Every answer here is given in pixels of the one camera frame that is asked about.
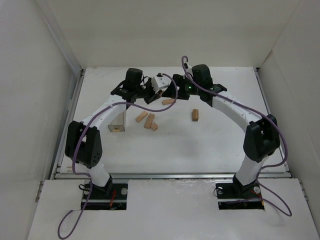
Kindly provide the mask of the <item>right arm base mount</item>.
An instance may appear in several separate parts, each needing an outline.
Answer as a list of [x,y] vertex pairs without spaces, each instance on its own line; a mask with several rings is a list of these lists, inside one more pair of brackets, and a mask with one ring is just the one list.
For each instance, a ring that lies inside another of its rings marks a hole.
[[257,183],[241,188],[233,182],[218,182],[214,193],[219,210],[264,210],[261,188]]

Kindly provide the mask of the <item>long wood block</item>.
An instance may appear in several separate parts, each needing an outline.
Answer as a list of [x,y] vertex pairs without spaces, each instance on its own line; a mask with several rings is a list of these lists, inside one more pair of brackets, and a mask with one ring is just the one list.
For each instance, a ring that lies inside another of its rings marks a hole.
[[148,114],[147,119],[144,123],[144,128],[150,129],[151,124],[153,123],[153,120],[155,118],[155,115],[153,113]]

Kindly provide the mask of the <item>wood block numbered twelve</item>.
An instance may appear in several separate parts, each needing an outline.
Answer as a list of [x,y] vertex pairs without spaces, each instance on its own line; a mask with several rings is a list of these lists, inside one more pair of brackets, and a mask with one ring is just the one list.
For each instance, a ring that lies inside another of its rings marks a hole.
[[199,110],[193,109],[191,117],[193,122],[197,122],[199,120]]

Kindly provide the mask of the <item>small wood cube block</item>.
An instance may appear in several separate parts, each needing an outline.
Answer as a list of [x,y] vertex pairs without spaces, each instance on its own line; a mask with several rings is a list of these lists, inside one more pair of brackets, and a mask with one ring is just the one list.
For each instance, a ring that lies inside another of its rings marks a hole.
[[150,125],[150,129],[152,130],[152,131],[156,131],[157,129],[159,128],[159,126],[155,123],[155,122],[153,122],[151,125]]

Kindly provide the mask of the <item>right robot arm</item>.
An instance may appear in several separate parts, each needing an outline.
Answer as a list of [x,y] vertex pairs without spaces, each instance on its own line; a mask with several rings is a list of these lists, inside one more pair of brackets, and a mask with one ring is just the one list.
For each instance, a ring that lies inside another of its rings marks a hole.
[[222,112],[245,133],[244,160],[232,179],[232,187],[242,194],[258,185],[257,176],[265,161],[280,146],[276,118],[247,107],[233,97],[221,84],[214,83],[209,67],[182,65],[184,75],[174,74],[171,80],[160,80],[159,91],[165,98],[188,100],[191,95]]

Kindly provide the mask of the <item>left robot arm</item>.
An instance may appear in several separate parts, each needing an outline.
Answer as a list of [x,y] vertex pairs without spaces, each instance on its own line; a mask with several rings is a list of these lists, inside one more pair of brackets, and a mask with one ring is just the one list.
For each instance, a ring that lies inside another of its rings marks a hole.
[[112,188],[112,177],[101,161],[101,131],[130,106],[136,106],[136,100],[152,103],[160,98],[168,86],[168,81],[161,73],[144,82],[142,70],[129,68],[125,79],[94,113],[81,121],[73,120],[68,125],[65,155],[72,160],[73,173],[79,174],[77,165],[85,167],[87,171],[83,175],[90,180],[89,187],[97,187],[103,193],[108,193]]

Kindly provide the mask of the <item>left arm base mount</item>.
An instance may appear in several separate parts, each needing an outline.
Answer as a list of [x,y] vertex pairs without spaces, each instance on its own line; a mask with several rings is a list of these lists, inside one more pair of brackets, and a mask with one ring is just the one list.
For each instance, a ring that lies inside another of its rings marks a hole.
[[113,183],[108,193],[93,187],[85,210],[122,211],[127,209],[128,183]]

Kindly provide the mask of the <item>clear plastic box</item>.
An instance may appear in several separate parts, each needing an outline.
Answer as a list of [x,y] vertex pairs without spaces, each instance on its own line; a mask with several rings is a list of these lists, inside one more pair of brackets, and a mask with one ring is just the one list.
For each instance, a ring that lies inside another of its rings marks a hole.
[[108,129],[113,132],[114,128],[118,128],[119,132],[124,132],[126,130],[126,111],[120,113],[109,125]]

